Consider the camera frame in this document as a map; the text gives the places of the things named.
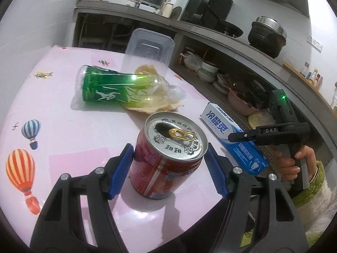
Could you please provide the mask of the clear plastic container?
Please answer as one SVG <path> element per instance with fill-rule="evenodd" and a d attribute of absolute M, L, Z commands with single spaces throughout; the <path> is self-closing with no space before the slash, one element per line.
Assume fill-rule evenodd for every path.
<path fill-rule="evenodd" d="M 165 77 L 171 61 L 175 43 L 161 33 L 138 28 L 131 34 L 120 71 L 135 73 L 143 65 L 153 65 L 160 76 Z"/>

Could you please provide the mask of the red drink can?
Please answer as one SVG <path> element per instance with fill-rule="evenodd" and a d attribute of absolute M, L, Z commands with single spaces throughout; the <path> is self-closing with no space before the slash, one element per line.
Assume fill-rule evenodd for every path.
<path fill-rule="evenodd" d="M 207 137 L 194 121 L 178 113 L 154 113 L 136 140 L 131 184 L 142 196 L 164 199 L 198 169 L 207 149 Z"/>

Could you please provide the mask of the white plastic bag on shelf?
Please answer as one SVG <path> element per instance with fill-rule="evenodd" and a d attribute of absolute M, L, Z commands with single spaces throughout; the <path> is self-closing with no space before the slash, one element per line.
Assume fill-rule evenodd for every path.
<path fill-rule="evenodd" d="M 180 53 L 183 58 L 184 65 L 194 72 L 197 72 L 202 66 L 202 58 L 194 53 L 187 51 L 186 53 Z"/>

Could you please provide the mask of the stacked white bowls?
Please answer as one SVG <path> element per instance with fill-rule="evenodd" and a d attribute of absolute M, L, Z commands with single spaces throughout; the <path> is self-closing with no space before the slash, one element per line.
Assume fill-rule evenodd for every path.
<path fill-rule="evenodd" d="M 198 70 L 198 77 L 207 83 L 213 83 L 217 78 L 219 68 L 210 62 L 203 61 Z"/>

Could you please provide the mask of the white ceramic jar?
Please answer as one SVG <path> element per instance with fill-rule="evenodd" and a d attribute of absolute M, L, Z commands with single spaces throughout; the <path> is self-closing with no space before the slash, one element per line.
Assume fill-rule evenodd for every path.
<path fill-rule="evenodd" d="M 174 8 L 174 4 L 171 3 L 171 2 L 164 2 L 163 3 L 163 6 L 159 12 L 159 15 L 161 15 L 162 17 L 166 17 L 166 18 L 169 18 L 171 13 L 172 13 L 172 10 Z"/>

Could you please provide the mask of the black frying pan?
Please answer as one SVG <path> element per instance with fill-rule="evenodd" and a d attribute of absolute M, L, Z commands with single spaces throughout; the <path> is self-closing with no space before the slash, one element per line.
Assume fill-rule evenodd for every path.
<path fill-rule="evenodd" d="M 219 16 L 210 7 L 207 7 L 207 9 L 217 19 L 217 24 L 215 25 L 216 31 L 233 38 L 239 38 L 242 36 L 242 29 L 230 22 L 220 19 Z"/>

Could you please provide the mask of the green plastic bottle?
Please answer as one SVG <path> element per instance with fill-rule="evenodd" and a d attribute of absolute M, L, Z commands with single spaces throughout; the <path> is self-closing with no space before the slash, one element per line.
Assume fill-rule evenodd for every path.
<path fill-rule="evenodd" d="M 126 86 L 135 81 L 135 73 L 121 73 L 98 66 L 84 65 L 75 83 L 75 99 L 81 102 L 125 103 Z"/>

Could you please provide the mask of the yellow item in plastic bag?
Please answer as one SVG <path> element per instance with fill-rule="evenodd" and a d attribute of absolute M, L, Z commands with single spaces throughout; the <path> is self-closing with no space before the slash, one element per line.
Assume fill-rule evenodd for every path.
<path fill-rule="evenodd" d="M 274 125 L 275 120 L 268 111 L 259 111 L 248 117 L 248 123 L 253 129 L 256 129 L 259 126 Z"/>

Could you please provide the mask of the black microwave oven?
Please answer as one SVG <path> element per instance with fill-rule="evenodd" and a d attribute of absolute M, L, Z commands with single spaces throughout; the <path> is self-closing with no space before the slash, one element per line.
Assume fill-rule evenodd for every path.
<path fill-rule="evenodd" d="M 180 20 L 215 30 L 219 21 L 225 21 L 233 0 L 189 0 Z"/>

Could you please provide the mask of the brown paper napkin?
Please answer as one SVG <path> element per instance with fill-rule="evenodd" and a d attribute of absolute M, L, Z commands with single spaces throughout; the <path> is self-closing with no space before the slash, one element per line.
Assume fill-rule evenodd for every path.
<path fill-rule="evenodd" d="M 171 85 L 157 73 L 154 65 L 142 65 L 135 70 L 135 81 L 126 86 L 125 109 L 153 114 L 160 111 L 174 111 L 181 107 L 186 92 L 180 86 Z"/>

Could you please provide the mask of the pink plastic basin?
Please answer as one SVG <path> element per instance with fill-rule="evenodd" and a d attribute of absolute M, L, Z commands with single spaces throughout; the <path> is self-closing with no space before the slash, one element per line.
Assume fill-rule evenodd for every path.
<path fill-rule="evenodd" d="M 240 113 L 243 116 L 250 116 L 253 113 L 256 113 L 259 111 L 259 109 L 250 106 L 247 102 L 245 102 L 243 99 L 239 98 L 237 95 L 237 92 L 230 90 L 228 94 L 228 100 L 231 106 L 234 108 L 235 111 Z"/>

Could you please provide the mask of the blue toothpaste box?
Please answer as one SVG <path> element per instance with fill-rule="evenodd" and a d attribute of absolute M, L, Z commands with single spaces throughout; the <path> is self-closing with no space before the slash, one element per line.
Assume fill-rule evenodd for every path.
<path fill-rule="evenodd" d="M 218 138 L 238 166 L 251 175 L 261 174 L 269 165 L 267 157 L 247 139 L 236 122 L 215 103 L 208 103 L 201 114 L 203 123 Z"/>

